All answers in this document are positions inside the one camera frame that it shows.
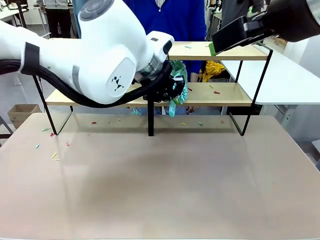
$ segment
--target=person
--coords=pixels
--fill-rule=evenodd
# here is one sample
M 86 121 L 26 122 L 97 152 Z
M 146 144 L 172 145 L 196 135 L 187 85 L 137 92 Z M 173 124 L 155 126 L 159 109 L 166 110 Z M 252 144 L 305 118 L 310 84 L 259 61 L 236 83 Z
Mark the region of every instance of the person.
M 207 35 L 204 0 L 123 0 L 139 19 L 145 33 L 159 31 L 175 41 L 203 42 Z M 201 61 L 185 61 L 188 82 L 198 82 Z M 187 114 L 195 107 L 190 106 Z
M 239 17 L 247 16 L 252 6 L 252 13 L 259 13 L 264 7 L 264 0 L 222 0 L 222 22 L 225 27 Z
M 46 13 L 51 38 L 71 38 L 71 16 L 67 0 L 36 0 L 42 13 Z

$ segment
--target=green tape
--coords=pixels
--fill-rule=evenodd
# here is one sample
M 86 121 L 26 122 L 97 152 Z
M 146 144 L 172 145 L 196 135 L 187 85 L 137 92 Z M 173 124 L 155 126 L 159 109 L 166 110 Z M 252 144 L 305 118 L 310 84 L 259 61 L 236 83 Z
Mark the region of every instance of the green tape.
M 211 56 L 217 55 L 213 42 L 209 44 L 209 49 L 210 49 Z

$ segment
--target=wall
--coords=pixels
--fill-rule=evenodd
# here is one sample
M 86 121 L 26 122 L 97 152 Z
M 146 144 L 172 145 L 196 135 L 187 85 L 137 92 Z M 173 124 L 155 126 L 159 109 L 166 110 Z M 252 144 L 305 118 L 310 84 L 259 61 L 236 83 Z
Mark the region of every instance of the wall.
M 285 55 L 320 78 L 319 43 L 320 36 L 290 43 Z M 286 130 L 298 142 L 311 142 L 320 139 L 320 105 L 298 106 Z

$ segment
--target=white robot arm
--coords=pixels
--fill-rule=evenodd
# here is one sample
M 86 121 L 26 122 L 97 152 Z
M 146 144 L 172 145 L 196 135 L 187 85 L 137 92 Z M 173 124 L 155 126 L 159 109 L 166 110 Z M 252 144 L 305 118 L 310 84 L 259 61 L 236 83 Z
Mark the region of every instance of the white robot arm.
M 48 40 L 0 21 L 0 61 L 20 61 L 18 70 L 24 73 L 26 65 L 34 61 L 29 46 L 36 46 L 35 62 L 40 68 L 102 105 L 118 101 L 134 78 L 152 81 L 160 75 L 174 38 L 156 31 L 146 36 L 122 0 L 90 0 L 78 19 L 82 39 Z

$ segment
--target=black pants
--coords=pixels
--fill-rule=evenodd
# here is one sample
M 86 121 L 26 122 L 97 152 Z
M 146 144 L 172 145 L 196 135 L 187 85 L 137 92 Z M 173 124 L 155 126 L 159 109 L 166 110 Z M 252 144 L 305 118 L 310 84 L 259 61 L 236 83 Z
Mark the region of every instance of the black pants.
M 69 9 L 45 9 L 51 38 L 70 39 L 71 16 Z

